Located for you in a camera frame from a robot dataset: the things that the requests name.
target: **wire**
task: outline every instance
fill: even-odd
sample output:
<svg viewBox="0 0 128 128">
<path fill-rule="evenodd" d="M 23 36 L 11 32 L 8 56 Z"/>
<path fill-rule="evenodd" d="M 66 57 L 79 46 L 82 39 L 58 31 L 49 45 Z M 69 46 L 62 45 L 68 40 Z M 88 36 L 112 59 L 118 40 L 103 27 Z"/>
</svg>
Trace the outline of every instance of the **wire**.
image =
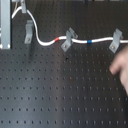
<svg viewBox="0 0 128 128">
<path fill-rule="evenodd" d="M 16 4 L 15 4 L 15 9 L 14 9 L 13 13 L 16 11 L 17 5 L 18 5 L 18 2 L 16 2 Z"/>
<path fill-rule="evenodd" d="M 22 9 L 21 6 L 16 9 L 16 11 L 12 15 L 12 19 L 15 17 L 15 15 L 21 9 Z M 42 45 L 42 46 L 49 46 L 49 45 L 52 45 L 53 43 L 55 43 L 58 40 L 66 40 L 66 36 L 60 36 L 60 37 L 57 37 L 56 39 L 54 39 L 54 40 L 52 40 L 50 42 L 42 42 L 39 39 L 39 36 L 38 36 L 38 28 L 37 28 L 37 24 L 36 24 L 36 21 L 35 21 L 33 15 L 31 14 L 31 12 L 29 10 L 27 10 L 27 13 L 29 14 L 29 16 L 32 18 L 32 20 L 34 22 L 34 26 L 35 26 L 35 30 L 36 30 L 36 38 L 37 38 L 37 41 L 39 42 L 40 45 Z M 87 44 L 87 43 L 103 42 L 103 41 L 108 41 L 108 40 L 109 41 L 112 41 L 113 40 L 113 37 L 105 37 L 105 38 L 93 39 L 93 40 L 77 40 L 77 39 L 72 39 L 72 42 L 79 43 L 79 44 Z M 128 40 L 120 40 L 120 43 L 128 43 Z"/>
</svg>

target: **cable clamp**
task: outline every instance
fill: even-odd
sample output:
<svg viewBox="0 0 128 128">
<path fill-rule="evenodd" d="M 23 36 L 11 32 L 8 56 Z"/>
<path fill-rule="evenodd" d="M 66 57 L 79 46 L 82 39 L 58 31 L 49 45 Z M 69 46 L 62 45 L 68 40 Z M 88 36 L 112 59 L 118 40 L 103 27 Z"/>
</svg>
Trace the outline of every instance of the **cable clamp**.
<svg viewBox="0 0 128 128">
<path fill-rule="evenodd" d="M 109 46 L 109 49 L 115 53 L 120 45 L 120 40 L 123 38 L 122 32 L 119 29 L 116 29 L 113 34 L 113 41 Z"/>
<path fill-rule="evenodd" d="M 25 44 L 31 44 L 32 37 L 34 31 L 34 24 L 32 20 L 28 20 L 26 24 L 26 37 L 25 37 Z"/>
<path fill-rule="evenodd" d="M 12 2 L 20 2 L 22 6 L 22 13 L 27 13 L 26 1 L 25 0 L 12 0 Z"/>
<path fill-rule="evenodd" d="M 71 45 L 73 44 L 71 38 L 77 39 L 78 35 L 70 27 L 69 31 L 66 32 L 66 41 L 61 45 L 61 48 L 63 49 L 64 52 L 66 52 L 71 47 Z"/>
</svg>

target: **metal post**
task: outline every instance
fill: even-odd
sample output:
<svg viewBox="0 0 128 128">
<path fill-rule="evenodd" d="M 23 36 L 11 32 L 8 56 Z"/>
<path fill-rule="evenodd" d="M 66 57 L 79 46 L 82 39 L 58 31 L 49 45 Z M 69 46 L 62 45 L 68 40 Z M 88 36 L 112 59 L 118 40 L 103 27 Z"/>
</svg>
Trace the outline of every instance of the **metal post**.
<svg viewBox="0 0 128 128">
<path fill-rule="evenodd" d="M 11 44 L 11 1 L 1 0 L 1 44 L 10 49 Z"/>
</svg>

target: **black perforated surface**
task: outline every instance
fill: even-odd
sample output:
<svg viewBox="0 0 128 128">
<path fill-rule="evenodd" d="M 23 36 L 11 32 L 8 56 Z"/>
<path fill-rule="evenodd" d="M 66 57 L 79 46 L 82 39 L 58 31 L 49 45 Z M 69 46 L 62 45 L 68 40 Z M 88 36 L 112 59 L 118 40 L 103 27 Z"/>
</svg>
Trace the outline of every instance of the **black perforated surface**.
<svg viewBox="0 0 128 128">
<path fill-rule="evenodd" d="M 69 27 L 79 39 L 113 36 L 116 28 L 128 39 L 126 2 L 27 3 L 43 41 Z M 0 51 L 0 128 L 127 128 L 128 99 L 119 75 L 109 72 L 111 42 L 73 44 L 64 53 L 64 41 L 42 47 L 34 35 L 25 45 L 28 19 L 16 15 L 12 50 Z"/>
</svg>

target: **hand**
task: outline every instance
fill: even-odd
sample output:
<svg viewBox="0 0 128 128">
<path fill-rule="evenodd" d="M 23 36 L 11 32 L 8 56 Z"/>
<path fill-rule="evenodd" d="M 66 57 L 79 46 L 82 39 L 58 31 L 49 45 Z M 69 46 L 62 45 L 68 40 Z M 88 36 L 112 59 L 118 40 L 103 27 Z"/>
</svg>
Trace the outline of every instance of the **hand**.
<svg viewBox="0 0 128 128">
<path fill-rule="evenodd" d="M 128 94 L 128 46 L 116 55 L 110 71 L 113 75 L 120 71 L 120 81 Z"/>
</svg>

